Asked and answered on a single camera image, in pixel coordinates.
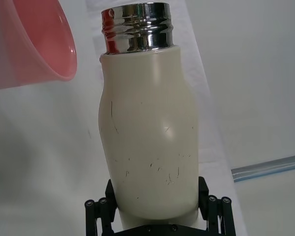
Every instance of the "white wall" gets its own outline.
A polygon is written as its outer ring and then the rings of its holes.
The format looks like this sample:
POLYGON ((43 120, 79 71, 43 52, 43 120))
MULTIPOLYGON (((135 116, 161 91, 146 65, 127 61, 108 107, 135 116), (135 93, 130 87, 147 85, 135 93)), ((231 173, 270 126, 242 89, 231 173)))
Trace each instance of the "white wall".
POLYGON ((186 0, 233 167, 295 155, 295 0, 186 0))

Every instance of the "screw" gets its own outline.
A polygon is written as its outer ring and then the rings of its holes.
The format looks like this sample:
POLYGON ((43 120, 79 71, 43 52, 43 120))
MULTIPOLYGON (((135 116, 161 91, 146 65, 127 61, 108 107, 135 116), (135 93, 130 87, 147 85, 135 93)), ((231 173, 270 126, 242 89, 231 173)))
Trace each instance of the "screw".
POLYGON ((178 227, 177 227, 177 225, 172 225, 172 228, 171 228, 171 229, 172 229, 172 231, 174 231, 174 232, 175 232, 175 231, 177 231, 177 230, 178 230, 178 227))
POLYGON ((93 202, 91 202, 91 201, 89 201, 89 202, 87 202, 87 207, 90 207, 91 205, 93 205, 93 202))
POLYGON ((230 202, 231 202, 231 200, 230 200, 230 199, 228 199, 228 198, 223 198, 223 202, 225 202, 225 203, 230 203, 230 202))
POLYGON ((215 197, 209 197, 208 198, 211 202, 215 202, 216 201, 216 198, 215 197))
POLYGON ((99 200, 99 202, 100 202, 101 204, 105 204, 105 203, 107 203, 107 200, 106 200, 106 198, 103 198, 103 199, 99 200))

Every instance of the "metal bottle neck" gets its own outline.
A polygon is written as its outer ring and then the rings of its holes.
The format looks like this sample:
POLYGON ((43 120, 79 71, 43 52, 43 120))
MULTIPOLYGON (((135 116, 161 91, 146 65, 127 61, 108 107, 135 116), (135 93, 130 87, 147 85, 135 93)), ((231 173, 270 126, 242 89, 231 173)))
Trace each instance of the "metal bottle neck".
POLYGON ((152 51, 173 46, 169 5, 139 3, 102 11, 107 54, 152 51))

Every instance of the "pink bowl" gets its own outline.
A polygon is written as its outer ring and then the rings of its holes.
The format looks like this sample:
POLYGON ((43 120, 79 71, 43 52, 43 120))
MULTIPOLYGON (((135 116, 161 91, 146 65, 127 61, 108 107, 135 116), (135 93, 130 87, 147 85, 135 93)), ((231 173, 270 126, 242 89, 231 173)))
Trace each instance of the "pink bowl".
POLYGON ((11 67, 13 77, 2 72, 0 88, 75 76, 74 40, 58 0, 0 0, 0 32, 9 64, 0 70, 11 67))

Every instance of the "scratch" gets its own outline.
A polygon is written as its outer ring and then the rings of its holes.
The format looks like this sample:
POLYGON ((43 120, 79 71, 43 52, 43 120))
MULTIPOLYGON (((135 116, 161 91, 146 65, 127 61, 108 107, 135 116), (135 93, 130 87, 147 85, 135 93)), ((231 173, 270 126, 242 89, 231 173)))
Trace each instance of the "scratch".
POLYGON ((116 130, 116 132, 119 134, 119 132, 118 132, 118 130, 117 130, 117 128, 116 128, 116 126, 114 125, 114 127, 115 127, 115 130, 116 130))
POLYGON ((111 101, 110 115, 111 115, 112 120, 113 120, 113 124, 114 124, 115 131, 119 134, 118 129, 117 129, 116 125, 115 125, 115 121, 114 121, 114 119, 113 119, 113 101, 111 101))

